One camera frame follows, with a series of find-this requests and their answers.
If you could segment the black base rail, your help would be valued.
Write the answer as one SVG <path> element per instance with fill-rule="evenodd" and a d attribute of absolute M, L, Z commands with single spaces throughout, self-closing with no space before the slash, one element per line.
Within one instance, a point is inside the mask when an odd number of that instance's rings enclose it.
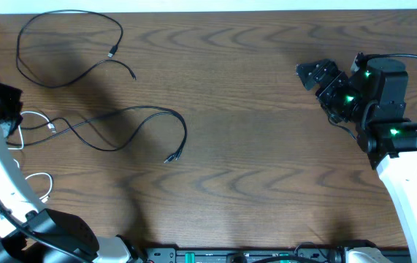
<path fill-rule="evenodd" d="M 311 245 L 301 247 L 297 252 L 294 249 L 286 250 L 203 250 L 179 248 L 147 248 L 146 253 L 150 262 L 156 263 L 224 263 L 255 262 L 274 256 L 301 256 L 318 262 L 345 262 L 343 250 L 313 248 Z"/>

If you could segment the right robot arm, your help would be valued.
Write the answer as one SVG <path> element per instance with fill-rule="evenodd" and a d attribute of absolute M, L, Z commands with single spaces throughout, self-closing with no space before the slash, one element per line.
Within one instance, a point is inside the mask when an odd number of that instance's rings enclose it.
<path fill-rule="evenodd" d="M 401 54 L 358 53 L 351 75 L 330 59 L 298 64 L 296 74 L 315 96 L 328 122 L 351 133 L 388 191 L 417 262 L 417 123 L 404 116 L 409 76 Z"/>

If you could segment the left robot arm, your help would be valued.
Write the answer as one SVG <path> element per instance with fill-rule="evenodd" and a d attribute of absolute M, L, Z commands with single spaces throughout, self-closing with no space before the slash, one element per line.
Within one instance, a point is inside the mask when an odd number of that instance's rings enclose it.
<path fill-rule="evenodd" d="M 0 83 L 0 262 L 147 262 L 121 236 L 97 237 L 80 217 L 50 209 L 7 146 L 21 121 L 22 91 Z"/>

